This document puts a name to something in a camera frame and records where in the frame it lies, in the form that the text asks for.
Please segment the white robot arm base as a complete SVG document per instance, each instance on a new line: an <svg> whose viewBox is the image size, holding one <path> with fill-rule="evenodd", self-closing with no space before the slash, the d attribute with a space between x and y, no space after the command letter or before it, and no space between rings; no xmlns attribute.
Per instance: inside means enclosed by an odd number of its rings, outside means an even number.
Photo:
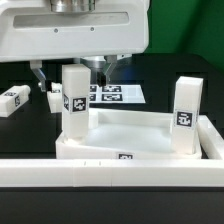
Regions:
<svg viewBox="0 0 224 224"><path fill-rule="evenodd" d="M122 64L128 64L132 61L131 54L121 54L116 56L117 56L116 67ZM76 57L74 59L74 62L76 64L84 64L91 70L101 71L106 63L104 57L105 56Z"/></svg>

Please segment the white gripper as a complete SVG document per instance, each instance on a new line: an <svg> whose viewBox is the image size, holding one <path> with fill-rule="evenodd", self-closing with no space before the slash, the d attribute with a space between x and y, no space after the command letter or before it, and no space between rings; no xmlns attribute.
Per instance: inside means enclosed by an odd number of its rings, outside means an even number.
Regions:
<svg viewBox="0 0 224 224"><path fill-rule="evenodd" d="M46 92L41 60L105 56L98 73L105 86L116 55L148 46L149 8L150 0L0 0L0 62L31 61Z"/></svg>

